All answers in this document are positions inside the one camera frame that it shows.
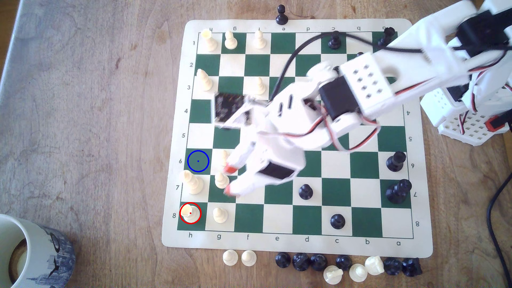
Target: wooden table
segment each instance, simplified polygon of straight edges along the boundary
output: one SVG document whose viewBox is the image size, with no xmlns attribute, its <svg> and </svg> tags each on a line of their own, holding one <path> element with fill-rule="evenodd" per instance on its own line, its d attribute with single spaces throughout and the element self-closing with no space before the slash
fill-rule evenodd
<svg viewBox="0 0 512 288">
<path fill-rule="evenodd" d="M 76 243 L 73 286 L 324 286 L 278 269 L 274 252 L 247 268 L 223 251 L 162 245 L 162 215 L 181 39 L 192 19 L 273 19 L 272 1 L 24 0 L 0 94 L 0 213 L 59 229 Z M 284 1 L 315 18 L 407 18 L 455 1 Z M 423 115 L 434 253 L 416 278 L 386 274 L 340 286 L 503 286 L 485 225 L 508 175 L 503 137 L 471 147 Z M 495 205 L 511 260 L 512 194 Z M 354 257 L 361 263 L 364 257 Z"/>
</svg>

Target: green square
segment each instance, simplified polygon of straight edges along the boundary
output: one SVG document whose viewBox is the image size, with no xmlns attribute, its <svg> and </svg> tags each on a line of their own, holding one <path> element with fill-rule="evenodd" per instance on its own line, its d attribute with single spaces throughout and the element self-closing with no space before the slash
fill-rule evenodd
<svg viewBox="0 0 512 288">
<path fill-rule="evenodd" d="M 382 215 L 380 208 L 352 207 L 352 236 L 382 237 Z"/>
<path fill-rule="evenodd" d="M 304 151 L 306 155 L 306 166 L 300 171 L 297 177 L 321 177 L 322 176 L 322 152 Z"/>
<path fill-rule="evenodd" d="M 345 147 L 345 149 L 349 148 L 349 133 L 343 135 L 342 137 L 338 138 L 339 143 Z M 337 151 L 337 149 L 334 147 L 334 145 L 331 143 L 331 145 L 322 148 L 324 151 Z"/>
<path fill-rule="evenodd" d="M 407 152 L 406 128 L 404 126 L 382 126 L 377 134 L 379 151 Z"/>
<path fill-rule="evenodd" d="M 309 69 L 320 63 L 320 54 L 299 54 L 295 57 L 295 76 L 306 76 Z"/>
<path fill-rule="evenodd" d="M 226 33 L 222 33 L 222 43 L 219 43 L 222 45 L 221 53 L 222 54 L 245 54 L 245 44 L 246 44 L 246 33 L 233 33 L 233 37 L 237 40 L 237 46 L 229 50 L 226 48 L 226 45 L 224 45 L 224 42 L 226 42 Z"/>
<path fill-rule="evenodd" d="M 340 36 L 339 39 L 342 41 L 342 45 L 338 49 L 331 49 L 329 48 L 331 37 L 322 38 L 322 54 L 347 54 L 347 38 Z"/>
<path fill-rule="evenodd" d="M 234 149 L 240 143 L 240 129 L 221 129 L 215 127 L 214 148 Z"/>
<path fill-rule="evenodd" d="M 229 182 L 235 180 L 236 176 L 228 176 Z M 224 189 L 220 189 L 215 185 L 215 175 L 210 175 L 210 190 L 208 192 L 208 202 L 235 203 L 235 197 L 224 195 Z"/>
<path fill-rule="evenodd" d="M 295 33 L 272 33 L 270 54 L 291 54 L 295 51 Z"/>
<path fill-rule="evenodd" d="M 265 186 L 265 204 L 292 204 L 293 181 Z"/>
<path fill-rule="evenodd" d="M 198 69 L 202 69 L 208 76 L 219 76 L 220 64 L 220 54 L 197 54 L 194 75 L 197 74 Z"/>
<path fill-rule="evenodd" d="M 389 202 L 388 198 L 386 197 L 386 190 L 389 186 L 395 185 L 398 183 L 398 180 L 380 180 L 380 203 L 382 203 L 383 208 L 411 208 L 411 194 L 407 195 L 407 198 L 404 202 L 400 204 L 393 204 Z"/>
<path fill-rule="evenodd" d="M 350 154 L 351 178 L 379 178 L 378 152 L 354 152 Z"/>
<path fill-rule="evenodd" d="M 211 123 L 211 100 L 192 99 L 190 123 Z"/>
<path fill-rule="evenodd" d="M 186 170 L 191 171 L 193 174 L 201 174 L 201 175 L 209 175 L 210 174 L 210 166 L 211 166 L 211 149 L 194 149 L 194 148 L 187 148 L 186 154 L 183 157 L 183 168 Z M 192 169 L 196 171 L 201 171 L 206 167 L 206 169 L 202 172 L 195 172 Z"/>
<path fill-rule="evenodd" d="M 176 217 L 179 217 L 180 215 L 180 208 L 182 205 L 184 205 L 186 202 L 181 202 L 180 206 L 178 207 L 176 211 Z M 196 202 L 197 206 L 201 209 L 201 217 L 199 218 L 199 221 L 197 221 L 194 224 L 188 224 L 184 222 L 183 220 L 178 219 L 178 230 L 182 231 L 204 231 L 204 227 L 206 225 L 206 215 L 208 215 L 208 212 L 206 209 L 208 208 L 208 203 L 203 202 Z"/>
<path fill-rule="evenodd" d="M 322 234 L 322 206 L 293 206 L 292 233 L 299 235 Z"/>
<path fill-rule="evenodd" d="M 267 76 L 270 74 L 269 54 L 247 54 L 245 55 L 244 76 Z"/>
<path fill-rule="evenodd" d="M 234 213 L 234 231 L 245 233 L 263 232 L 263 205 L 238 204 Z"/>
<path fill-rule="evenodd" d="M 243 94 L 244 77 L 220 76 L 218 91 L 224 93 Z"/>
<path fill-rule="evenodd" d="M 322 205 L 349 207 L 350 204 L 350 179 L 322 178 Z"/>
</svg>

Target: captured chess piece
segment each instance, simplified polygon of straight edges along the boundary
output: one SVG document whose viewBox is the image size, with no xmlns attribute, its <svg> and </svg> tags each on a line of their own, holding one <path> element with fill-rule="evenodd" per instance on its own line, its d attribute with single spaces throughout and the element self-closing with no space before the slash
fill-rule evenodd
<svg viewBox="0 0 512 288">
<path fill-rule="evenodd" d="M 285 15 L 285 6 L 283 4 L 278 6 L 279 15 L 275 18 L 275 22 L 279 25 L 288 23 L 288 16 Z"/>
<path fill-rule="evenodd" d="M 386 167 L 392 172 L 398 172 L 402 169 L 403 163 L 406 161 L 406 154 L 402 151 L 397 151 L 393 156 L 386 160 Z"/>
<path fill-rule="evenodd" d="M 404 202 L 407 196 L 411 193 L 412 183 L 407 179 L 398 181 L 397 184 L 392 184 L 386 190 L 386 198 L 393 204 L 400 204 Z"/>
</svg>

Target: black cable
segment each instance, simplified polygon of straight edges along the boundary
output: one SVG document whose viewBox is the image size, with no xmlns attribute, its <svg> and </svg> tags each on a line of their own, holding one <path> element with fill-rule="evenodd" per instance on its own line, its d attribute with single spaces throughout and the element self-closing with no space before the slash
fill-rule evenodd
<svg viewBox="0 0 512 288">
<path fill-rule="evenodd" d="M 500 196 L 501 191 L 507 186 L 507 184 L 512 180 L 512 173 L 507 177 L 505 182 L 501 184 L 501 187 L 498 188 L 496 193 L 494 194 L 493 198 L 489 202 L 489 207 L 487 208 L 487 228 L 489 229 L 490 238 L 493 241 L 494 248 L 496 248 L 496 253 L 498 253 L 498 257 L 500 258 L 501 266 L 503 266 L 503 272 L 505 273 L 505 279 L 507 281 L 507 287 L 512 287 L 512 281 L 510 280 L 510 273 L 508 272 L 507 263 L 505 262 L 505 258 L 503 258 L 503 254 L 501 254 L 501 249 L 498 244 L 498 241 L 496 240 L 496 236 L 494 236 L 493 231 L 493 225 L 490 222 L 490 212 L 493 209 L 494 202 L 496 202 L 496 199 L 498 199 L 498 196 Z"/>
</svg>

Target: blue circle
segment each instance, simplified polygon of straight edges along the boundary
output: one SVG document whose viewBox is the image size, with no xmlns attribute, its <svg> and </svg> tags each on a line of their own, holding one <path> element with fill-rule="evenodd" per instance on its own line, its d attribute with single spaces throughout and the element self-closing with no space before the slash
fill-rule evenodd
<svg viewBox="0 0 512 288">
<path fill-rule="evenodd" d="M 206 164 L 206 167 L 205 167 L 203 170 L 199 170 L 199 171 L 197 171 L 197 170 L 192 169 L 192 167 L 190 167 L 190 163 L 188 162 L 188 160 L 190 159 L 190 156 L 191 156 L 192 154 L 194 154 L 194 152 L 201 152 L 201 153 L 203 153 L 203 154 L 206 156 L 206 159 L 208 159 L 208 163 Z M 210 165 L 210 157 L 208 157 L 208 154 L 206 154 L 206 152 L 204 152 L 203 150 L 194 150 L 194 151 L 192 151 L 192 152 L 188 155 L 188 157 L 187 157 L 187 165 L 188 165 L 188 167 L 189 167 L 192 171 L 194 171 L 194 172 L 196 172 L 196 173 L 203 172 L 203 171 L 205 171 L 205 170 L 206 170 L 206 168 L 208 168 L 208 166 Z"/>
</svg>

